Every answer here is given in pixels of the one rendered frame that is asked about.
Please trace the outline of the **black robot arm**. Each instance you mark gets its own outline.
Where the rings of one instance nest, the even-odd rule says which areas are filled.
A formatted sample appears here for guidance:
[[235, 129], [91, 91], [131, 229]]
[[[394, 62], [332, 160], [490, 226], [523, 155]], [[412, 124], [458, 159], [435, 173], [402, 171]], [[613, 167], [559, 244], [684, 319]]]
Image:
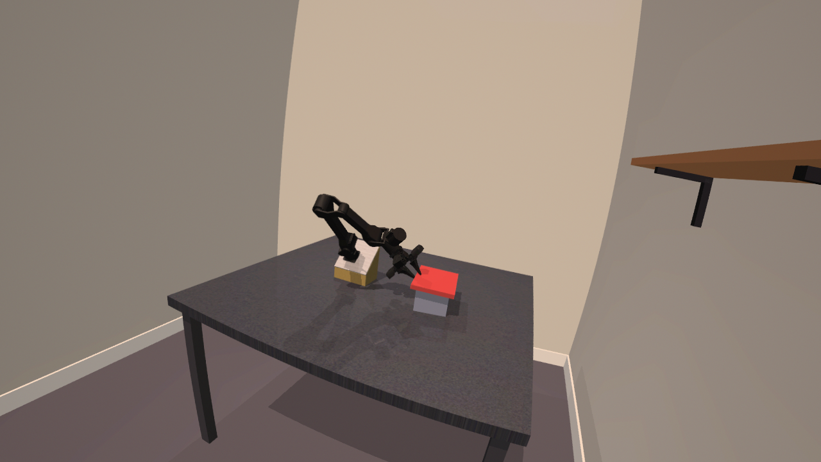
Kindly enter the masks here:
[[[334, 203], [339, 207], [338, 210], [334, 210]], [[317, 217], [324, 218], [337, 235], [340, 247], [338, 254], [343, 255], [343, 260], [346, 261], [354, 262], [360, 257], [360, 251], [355, 248], [358, 237], [355, 233], [347, 233], [339, 218], [345, 219], [347, 223], [357, 229], [367, 245], [372, 248], [382, 246], [387, 253], [407, 238], [407, 233], [402, 228], [392, 228], [388, 231], [389, 228], [370, 225], [360, 217], [360, 214], [352, 210], [347, 203], [339, 201], [336, 196], [326, 194], [317, 196], [312, 211]], [[399, 249], [398, 254], [394, 255], [393, 266], [400, 269], [402, 266], [407, 265], [407, 259], [409, 259], [409, 254]]]

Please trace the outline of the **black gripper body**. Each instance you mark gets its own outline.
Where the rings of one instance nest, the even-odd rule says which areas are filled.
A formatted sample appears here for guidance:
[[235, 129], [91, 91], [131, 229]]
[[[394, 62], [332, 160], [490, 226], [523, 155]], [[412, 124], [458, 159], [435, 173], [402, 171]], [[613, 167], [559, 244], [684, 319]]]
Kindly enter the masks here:
[[[402, 248], [402, 247], [401, 247], [400, 245], [398, 245], [398, 246], [396, 246], [396, 248], [394, 248], [391, 252], [389, 252], [389, 253], [388, 253], [388, 255], [390, 256], [390, 258], [394, 258], [394, 255], [397, 255], [397, 254], [398, 254], [398, 252], [399, 252], [399, 249], [401, 249], [401, 248]], [[421, 254], [421, 253], [422, 253], [422, 251], [423, 251], [423, 247], [422, 247], [422, 245], [421, 245], [421, 244], [419, 244], [416, 248], [414, 248], [414, 249], [412, 250], [411, 254], [409, 255], [409, 259], [407, 259], [407, 261], [413, 261], [414, 259], [416, 259], [417, 255], [419, 255], [419, 254]], [[394, 276], [394, 274], [395, 274], [396, 272], [398, 272], [398, 273], [399, 273], [402, 269], [403, 269], [403, 267], [401, 267], [400, 269], [398, 269], [398, 268], [396, 268], [395, 266], [393, 266], [393, 267], [392, 267], [390, 270], [388, 270], [388, 272], [386, 273], [387, 278], [389, 278], [389, 280], [390, 280], [390, 279]]]

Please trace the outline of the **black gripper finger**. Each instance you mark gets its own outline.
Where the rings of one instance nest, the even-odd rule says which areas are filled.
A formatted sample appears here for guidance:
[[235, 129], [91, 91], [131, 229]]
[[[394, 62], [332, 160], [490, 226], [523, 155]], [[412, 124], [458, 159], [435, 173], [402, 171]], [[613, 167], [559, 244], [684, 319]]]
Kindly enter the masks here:
[[[417, 257], [418, 257], [418, 255], [417, 255]], [[410, 262], [410, 265], [412, 265], [414, 267], [414, 269], [418, 272], [418, 274], [421, 275], [421, 271], [420, 271], [419, 266], [418, 266], [417, 257], [416, 257], [416, 259], [414, 259], [413, 261]]]
[[412, 272], [411, 272], [411, 271], [407, 268], [407, 266], [404, 266], [404, 267], [403, 267], [403, 269], [402, 269], [402, 270], [401, 270], [398, 274], [405, 274], [405, 275], [408, 275], [408, 276], [410, 276], [411, 278], [413, 278], [413, 279], [414, 279], [414, 275], [413, 275], [413, 274], [412, 274]]

